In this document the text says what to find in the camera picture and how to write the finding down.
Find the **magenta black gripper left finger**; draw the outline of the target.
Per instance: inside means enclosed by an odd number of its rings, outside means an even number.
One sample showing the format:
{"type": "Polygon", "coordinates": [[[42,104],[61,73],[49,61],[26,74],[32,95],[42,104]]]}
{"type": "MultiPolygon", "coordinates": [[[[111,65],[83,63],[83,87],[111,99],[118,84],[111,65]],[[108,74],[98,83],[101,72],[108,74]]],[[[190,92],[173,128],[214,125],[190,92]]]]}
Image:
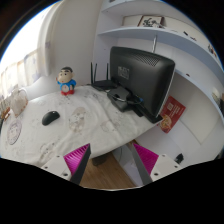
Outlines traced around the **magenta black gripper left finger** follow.
{"type": "Polygon", "coordinates": [[[56,155],[42,169],[79,185],[91,155],[91,146],[86,144],[62,156],[56,155]]]}

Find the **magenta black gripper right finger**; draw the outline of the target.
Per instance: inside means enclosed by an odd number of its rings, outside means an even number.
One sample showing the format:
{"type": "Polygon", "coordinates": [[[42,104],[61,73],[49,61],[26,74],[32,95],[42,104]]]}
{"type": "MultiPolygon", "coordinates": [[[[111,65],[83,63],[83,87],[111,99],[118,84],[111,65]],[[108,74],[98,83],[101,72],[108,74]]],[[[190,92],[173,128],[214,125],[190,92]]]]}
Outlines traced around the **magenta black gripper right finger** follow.
{"type": "Polygon", "coordinates": [[[131,152],[144,185],[182,169],[166,154],[158,155],[138,144],[132,144],[131,152]]]}

